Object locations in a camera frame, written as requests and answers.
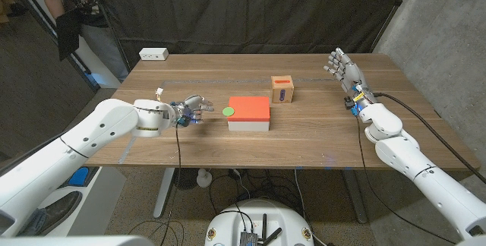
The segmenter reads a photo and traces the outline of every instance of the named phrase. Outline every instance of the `wooden table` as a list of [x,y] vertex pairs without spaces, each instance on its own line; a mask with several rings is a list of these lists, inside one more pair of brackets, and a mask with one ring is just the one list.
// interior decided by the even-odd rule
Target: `wooden table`
[[[480,162],[434,111],[387,55],[350,55],[375,92],[401,99],[421,114],[472,166]],[[133,103],[155,99],[164,83],[163,102],[199,94],[214,103],[202,125],[179,129],[182,167],[262,169],[362,169],[355,117],[345,110],[340,84],[325,72],[327,55],[170,55],[166,61],[140,61],[113,98]],[[291,75],[291,104],[270,105],[270,131],[229,131],[222,109],[230,96],[270,96],[272,75]],[[465,166],[411,113],[381,97],[422,152],[446,170]],[[361,126],[364,158],[369,169],[390,169],[377,157]],[[130,135],[101,149],[90,166],[119,166]],[[178,165],[175,129],[158,138],[138,138],[123,166]]]

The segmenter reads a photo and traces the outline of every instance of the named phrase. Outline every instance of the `green circle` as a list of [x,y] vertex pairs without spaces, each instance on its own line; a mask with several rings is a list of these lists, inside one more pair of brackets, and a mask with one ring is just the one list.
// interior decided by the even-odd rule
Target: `green circle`
[[232,107],[227,107],[227,108],[224,108],[222,110],[222,114],[226,117],[229,117],[233,114],[235,114],[235,109],[233,109]]

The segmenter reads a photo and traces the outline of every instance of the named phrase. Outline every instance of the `box lid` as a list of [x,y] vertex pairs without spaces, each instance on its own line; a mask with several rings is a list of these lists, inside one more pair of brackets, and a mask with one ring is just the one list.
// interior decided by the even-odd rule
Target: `box lid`
[[265,96],[229,97],[229,107],[235,113],[228,121],[270,121],[270,99]]

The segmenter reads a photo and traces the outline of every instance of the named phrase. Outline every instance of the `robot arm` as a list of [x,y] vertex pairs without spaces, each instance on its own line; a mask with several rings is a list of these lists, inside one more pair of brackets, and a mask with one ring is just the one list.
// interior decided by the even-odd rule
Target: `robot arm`
[[0,236],[17,235],[39,204],[106,144],[129,132],[158,137],[172,126],[201,122],[202,111],[213,107],[201,96],[171,105],[145,99],[134,105],[102,101],[70,131],[0,177]]
[[329,59],[336,70],[324,69],[352,97],[346,107],[364,123],[371,123],[364,132],[375,144],[378,157],[413,181],[464,240],[484,234],[486,204],[420,151],[418,142],[403,130],[402,121],[376,100],[361,70],[341,49],[332,52]]

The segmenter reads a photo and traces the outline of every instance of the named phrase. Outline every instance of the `wire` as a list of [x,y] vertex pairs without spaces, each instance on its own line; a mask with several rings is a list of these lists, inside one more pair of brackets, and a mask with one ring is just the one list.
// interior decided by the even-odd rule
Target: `wire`
[[238,181],[235,180],[235,184],[236,184],[236,194],[239,196],[240,195],[240,187],[238,185]]
[[298,180],[297,180],[297,169],[294,169],[294,176],[295,176],[295,184],[297,185],[297,189],[298,189],[298,194],[301,196],[302,212],[303,212],[303,214],[304,214],[304,219],[305,219],[304,198],[302,197],[301,188],[298,186]]
[[247,191],[248,198],[250,199],[251,198],[250,191],[243,185],[243,181],[241,181],[241,175],[238,174],[238,176],[240,177],[240,184],[241,184],[241,186]]
[[[240,212],[241,212],[240,207],[238,206],[238,203],[235,203],[235,205],[236,205],[236,208],[238,208],[238,211],[240,211]],[[246,232],[246,224],[245,224],[245,220],[243,219],[243,214],[242,214],[242,213],[240,213],[240,216],[241,216],[241,220],[243,221],[243,231],[245,231],[245,232]]]
[[[155,229],[155,231],[153,231],[153,232],[152,232],[152,233],[151,233],[151,234],[148,236],[148,238],[150,238],[150,237],[151,237],[151,236],[152,236],[152,235],[153,235],[153,234],[154,234],[154,233],[155,233],[155,232],[156,232],[158,229],[160,229],[160,227],[162,227],[162,226],[164,226],[164,225],[166,225],[166,224],[167,224],[167,222],[160,222],[160,221],[158,221],[158,220],[153,220],[153,219],[152,219],[152,220],[145,220],[145,221],[143,221],[143,222],[138,223],[138,224],[137,224],[137,225],[136,225],[134,228],[132,228],[132,229],[131,229],[131,230],[128,232],[128,234],[130,235],[130,234],[131,234],[131,233],[132,233],[132,232],[133,232],[133,231],[134,231],[134,230],[135,230],[135,229],[136,229],[138,226],[140,226],[140,225],[142,225],[142,224],[144,224],[144,223],[148,223],[148,222],[157,222],[157,223],[160,223],[160,224],[161,224],[161,225],[160,225],[160,226],[159,226],[157,229]],[[184,225],[183,225],[181,222],[177,221],[177,220],[172,220],[171,222],[169,222],[169,224],[170,224],[170,223],[172,223],[172,222],[174,222],[174,223],[178,223],[178,224],[179,224],[179,225],[182,227],[182,241],[181,241],[181,245],[183,245],[183,244],[184,244],[184,240],[185,240],[185,228],[184,228]]]
[[312,237],[313,237],[315,240],[319,241],[319,243],[321,243],[323,246],[327,246],[327,244],[325,244],[325,243],[324,243],[324,242],[322,242],[322,241],[321,241],[319,238],[317,238],[317,237],[316,237],[316,235],[312,234]]
[[253,232],[253,221],[251,221],[251,218],[250,218],[250,216],[247,213],[242,212],[242,211],[234,211],[234,210],[219,212],[220,215],[223,214],[223,213],[240,213],[242,215],[245,215],[250,220],[250,223],[251,223],[251,232]]
[[152,233],[151,233],[151,234],[150,234],[150,235],[149,235],[147,238],[148,238],[148,239],[150,239],[150,237],[151,237],[153,234],[155,234],[155,233],[156,233],[156,232],[157,232],[157,231],[158,231],[158,230],[159,230],[159,229],[160,229],[162,226],[164,226],[164,225],[165,225],[165,226],[168,226],[168,227],[169,227],[169,229],[172,231],[172,234],[174,234],[174,237],[175,237],[175,245],[179,245],[179,240],[177,239],[177,235],[175,234],[174,229],[173,229],[171,226],[169,226],[169,224],[167,224],[167,223],[160,223],[159,227],[157,227],[155,230],[153,230],[153,232],[152,232]]
[[359,119],[358,117],[356,117],[356,121],[358,122],[358,141],[359,141],[359,149],[361,151],[361,160],[363,162],[363,168],[364,168],[364,175],[366,175],[366,180],[368,181],[368,186],[370,187],[371,189],[371,192],[373,192],[373,195],[381,202],[381,204],[383,204],[391,213],[395,214],[395,216],[398,216],[401,220],[403,220],[404,222],[407,222],[408,224],[410,224],[411,226],[414,226],[424,232],[427,232],[437,238],[440,238],[440,239],[443,239],[444,241],[447,241],[449,243],[452,243],[452,244],[456,244],[455,242],[452,242],[450,241],[449,239],[447,238],[443,238],[441,237],[440,235],[437,235],[437,234],[434,234],[433,232],[431,231],[428,231],[427,229],[424,229],[422,228],[421,226],[419,225],[416,225],[414,224],[413,222],[410,222],[408,221],[407,219],[403,218],[402,216],[400,216],[398,213],[396,213],[395,211],[393,211],[391,208],[388,207],[388,205],[386,205],[381,199],[380,197],[378,197],[377,193],[374,191],[373,187],[371,186],[371,182],[370,182],[370,179],[368,177],[368,171],[366,169],[366,165],[365,165],[365,157],[363,156],[363,147],[361,146],[361,126],[359,125]]
[[[288,207],[291,207],[292,209],[298,211],[301,215],[303,215],[303,212],[301,211],[301,203],[300,203],[300,197],[294,194],[296,192],[297,186],[293,181],[291,181],[287,177],[281,177],[281,176],[274,176],[270,174],[270,170],[264,170],[265,171],[265,176],[253,176],[250,171],[248,171],[248,181],[250,182],[251,186],[255,189],[252,191],[253,196],[257,196],[258,192],[263,192],[263,195],[266,195],[270,199],[274,199],[276,201],[279,201],[280,203],[285,204]],[[260,187],[256,186],[251,178],[254,179],[263,179],[263,181],[260,183]],[[290,184],[292,184],[293,188],[295,189],[294,191],[283,185],[275,185],[273,182],[273,179],[278,178],[283,181],[287,181]],[[279,189],[285,189],[288,192],[284,194],[279,194],[277,190]]]
[[482,182],[486,184],[486,178],[481,175],[474,167],[472,167],[464,158],[462,158],[428,123],[425,121],[417,112],[415,112],[412,108],[407,106],[404,102],[400,101],[399,99],[388,95],[386,93],[373,93],[375,97],[385,96],[386,98],[392,99],[393,101],[397,102],[398,104],[402,105],[404,108],[408,109],[415,117],[417,117],[427,128],[432,132],[432,134],[440,140],[440,142],[447,147],[447,149],[454,154],[454,156],[462,162],[465,167],[467,167],[474,175],[476,175]]
[[221,175],[221,176],[219,176],[219,177],[215,178],[215,179],[213,180],[213,182],[211,182],[211,184],[210,184],[210,201],[211,201],[211,205],[213,206],[213,209],[214,209],[214,214],[215,214],[216,216],[218,215],[218,211],[216,211],[216,207],[214,206],[213,196],[211,195],[211,188],[212,188],[213,184],[214,184],[214,183],[215,183],[217,180],[219,180],[220,178],[224,178],[224,177],[229,177],[229,176],[228,176],[228,175]]
[[[177,195],[179,182],[181,181],[181,146],[179,144],[178,122],[175,123],[175,139],[177,140],[177,151],[178,151],[178,154],[179,154],[179,171],[178,171],[178,174],[177,174],[177,185],[175,186],[174,197],[172,197],[172,205],[170,206],[169,219],[167,220],[167,222],[170,222],[170,219],[172,217],[172,209],[174,208],[175,196]],[[162,242],[160,242],[161,246],[162,246],[162,244],[164,244],[164,241],[166,240],[167,229],[169,229],[169,224],[167,224],[167,228],[164,231],[164,236],[162,238]]]

